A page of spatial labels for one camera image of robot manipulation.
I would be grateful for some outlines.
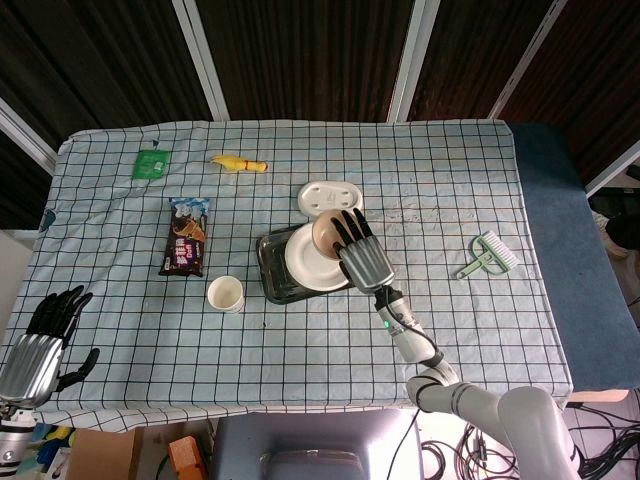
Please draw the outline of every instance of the white bristles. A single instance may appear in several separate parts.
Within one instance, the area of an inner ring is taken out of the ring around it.
[[[518,258],[513,254],[513,252],[509,250],[509,248],[504,244],[504,242],[500,240],[498,236],[495,233],[493,233],[491,230],[489,230],[487,233],[482,235],[482,238],[488,245],[491,245],[491,248],[493,249],[493,251],[496,252],[496,255],[500,257],[500,260],[502,261],[502,263],[508,266],[509,269],[512,269],[513,267],[515,267],[520,263],[520,260],[518,260]]]

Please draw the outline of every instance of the dark curtain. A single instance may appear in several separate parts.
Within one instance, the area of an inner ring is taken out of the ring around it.
[[[0,97],[57,150],[89,128],[210,120],[171,0],[3,0]]]
[[[409,120],[484,118],[551,0],[442,0]]]
[[[0,132],[0,229],[35,230],[51,177]]]
[[[411,0],[200,0],[232,119],[386,120]]]
[[[569,0],[501,118],[562,130],[586,184],[640,138],[640,2]]]

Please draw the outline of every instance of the checkered tablecloth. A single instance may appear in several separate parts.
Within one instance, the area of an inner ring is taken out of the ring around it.
[[[132,180],[140,149],[171,151],[169,173]],[[264,174],[221,172],[215,154],[269,163]],[[51,292],[86,285],[63,371],[91,347],[83,384],[41,407],[49,423],[119,431],[247,411],[407,406],[402,362],[355,289],[278,306],[262,292],[260,236],[308,221],[296,195],[313,180],[352,182],[396,266],[396,287],[464,381],[493,392],[534,384],[558,401],[571,381],[533,250],[513,137],[503,122],[403,125],[306,121],[180,122],[80,132],[60,150],[47,208],[2,346],[24,332]],[[162,277],[175,196],[209,197],[203,278]],[[496,232],[521,260],[508,277],[453,274],[468,245]],[[246,306],[221,314],[209,282],[235,275]]]

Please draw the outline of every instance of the brush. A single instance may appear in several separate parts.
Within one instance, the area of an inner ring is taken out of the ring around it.
[[[504,275],[520,263],[513,252],[492,231],[474,238],[471,242],[471,252],[476,260],[456,274],[458,280],[467,278],[479,268],[485,269],[492,275]]]

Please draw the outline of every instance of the white plate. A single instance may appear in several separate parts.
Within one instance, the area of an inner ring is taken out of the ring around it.
[[[340,270],[340,262],[323,256],[313,244],[311,228],[307,223],[291,235],[284,250],[287,270],[303,287],[318,292],[329,292],[343,287],[348,280]]]
[[[298,192],[298,208],[315,218],[326,210],[362,210],[362,192],[353,183],[322,180],[307,183]]]

